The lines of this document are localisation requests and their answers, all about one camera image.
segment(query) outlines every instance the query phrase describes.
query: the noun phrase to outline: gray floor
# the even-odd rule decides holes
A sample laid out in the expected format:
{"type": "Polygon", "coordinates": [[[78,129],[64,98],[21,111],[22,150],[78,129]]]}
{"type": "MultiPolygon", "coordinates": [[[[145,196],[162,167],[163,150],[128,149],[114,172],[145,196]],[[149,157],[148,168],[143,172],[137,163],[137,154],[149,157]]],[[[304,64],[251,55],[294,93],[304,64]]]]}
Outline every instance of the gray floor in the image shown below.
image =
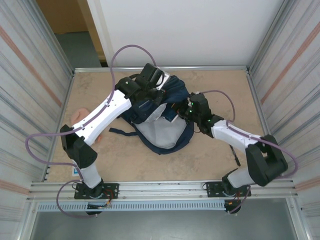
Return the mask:
{"type": "Polygon", "coordinates": [[[55,37],[74,68],[101,68],[89,32],[56,34],[55,37]]]}
{"type": "Polygon", "coordinates": [[[33,240],[295,240],[285,199],[248,199],[237,215],[224,211],[103,212],[73,219],[41,212],[33,240]]]}

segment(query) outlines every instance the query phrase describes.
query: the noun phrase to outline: white wall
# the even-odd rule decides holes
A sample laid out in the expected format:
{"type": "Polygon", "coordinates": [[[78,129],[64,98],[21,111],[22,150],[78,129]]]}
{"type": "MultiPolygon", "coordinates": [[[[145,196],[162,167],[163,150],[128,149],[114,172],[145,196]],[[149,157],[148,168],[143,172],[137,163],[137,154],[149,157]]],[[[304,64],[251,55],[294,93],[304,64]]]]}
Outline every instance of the white wall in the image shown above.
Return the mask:
{"type": "MultiPolygon", "coordinates": [[[[107,61],[137,44],[160,66],[248,65],[283,0],[88,0],[107,61]]],[[[144,66],[138,49],[116,65],[144,66]]]]}

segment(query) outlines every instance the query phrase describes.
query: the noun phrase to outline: work surface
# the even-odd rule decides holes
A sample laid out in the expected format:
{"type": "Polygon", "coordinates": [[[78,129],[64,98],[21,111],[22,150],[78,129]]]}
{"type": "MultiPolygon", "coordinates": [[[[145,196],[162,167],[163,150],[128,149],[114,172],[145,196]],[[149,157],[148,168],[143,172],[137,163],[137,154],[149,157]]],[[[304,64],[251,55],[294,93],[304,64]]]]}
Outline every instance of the work surface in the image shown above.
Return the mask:
{"type": "MultiPolygon", "coordinates": [[[[117,72],[116,80],[136,72],[117,72]]],[[[229,71],[171,71],[186,84],[188,91],[221,90],[227,93],[235,106],[234,125],[262,135],[260,120],[248,85],[246,74],[242,70],[229,71]]],[[[66,107],[63,125],[70,126],[71,115],[79,108],[95,109],[111,91],[109,72],[84,72],[75,75],[70,98],[66,107]]],[[[209,106],[213,114],[225,119],[232,118],[232,108],[228,99],[220,93],[207,93],[209,106]]],[[[133,128],[119,118],[110,127],[132,132],[133,128]]],[[[92,145],[98,153],[96,166],[105,182],[109,181],[183,181],[218,180],[229,171],[237,168],[230,146],[220,140],[212,139],[202,133],[195,133],[190,143],[183,149],[158,155],[147,148],[137,136],[123,136],[102,132],[99,143],[92,145]]],[[[58,139],[53,162],[69,162],[58,139]]],[[[241,168],[246,166],[244,154],[236,150],[241,168]]],[[[49,182],[65,182],[71,179],[72,168],[55,166],[50,168],[49,182]]]]}

